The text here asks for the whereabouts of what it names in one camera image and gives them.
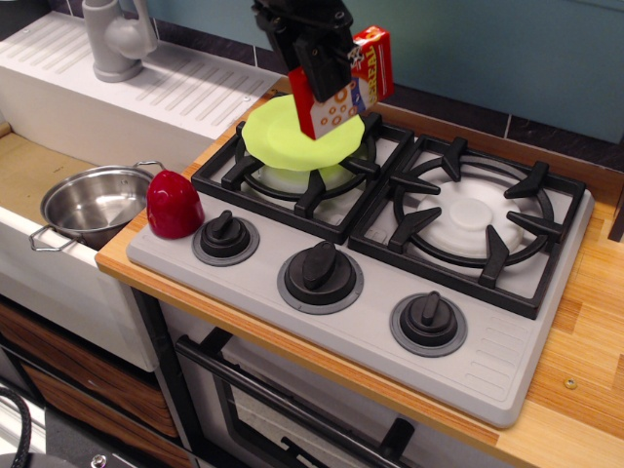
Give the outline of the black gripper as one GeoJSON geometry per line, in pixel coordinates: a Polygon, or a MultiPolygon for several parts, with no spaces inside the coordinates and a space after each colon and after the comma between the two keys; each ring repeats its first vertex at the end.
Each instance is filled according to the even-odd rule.
{"type": "Polygon", "coordinates": [[[341,1],[254,1],[257,26],[289,71],[302,67],[324,102],[351,80],[353,17],[341,1]]]}

